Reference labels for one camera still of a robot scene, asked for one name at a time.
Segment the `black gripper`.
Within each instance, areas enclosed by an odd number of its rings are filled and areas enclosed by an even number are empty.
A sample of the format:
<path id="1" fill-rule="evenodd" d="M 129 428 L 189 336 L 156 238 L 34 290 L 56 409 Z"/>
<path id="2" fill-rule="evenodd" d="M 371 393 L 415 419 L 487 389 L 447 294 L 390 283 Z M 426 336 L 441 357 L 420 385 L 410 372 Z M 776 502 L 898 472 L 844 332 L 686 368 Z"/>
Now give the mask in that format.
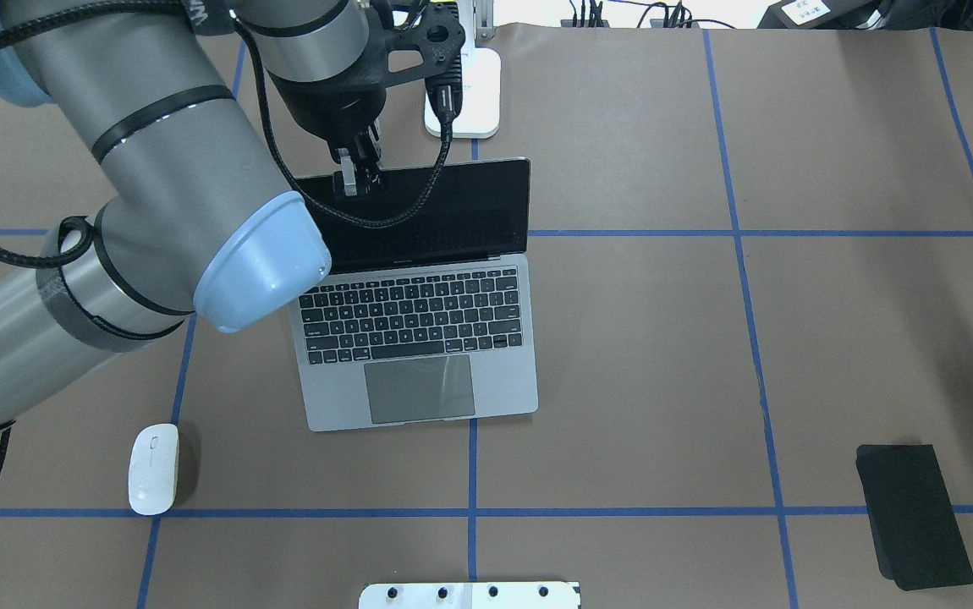
<path id="1" fill-rule="evenodd" d="M 294 122 L 327 143 L 329 157 L 339 163 L 334 189 L 340 196 L 352 198 L 382 188 L 381 147 L 375 128 L 387 100 L 382 86 L 346 89 L 336 80 L 300 82 L 274 73 L 271 80 Z"/>

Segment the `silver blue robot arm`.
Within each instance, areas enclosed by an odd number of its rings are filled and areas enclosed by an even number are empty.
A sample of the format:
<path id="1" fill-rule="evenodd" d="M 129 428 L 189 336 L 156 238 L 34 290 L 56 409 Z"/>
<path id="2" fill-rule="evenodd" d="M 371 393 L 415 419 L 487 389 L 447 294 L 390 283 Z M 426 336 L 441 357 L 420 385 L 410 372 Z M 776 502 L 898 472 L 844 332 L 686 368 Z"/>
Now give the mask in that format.
<path id="1" fill-rule="evenodd" d="M 242 30 L 280 85 L 366 59 L 359 1 L 0 1 L 0 93 L 56 104 L 115 197 L 0 246 L 0 438 L 25 411 L 201 315 L 237 332 L 329 274 L 308 212 L 197 38 Z"/>

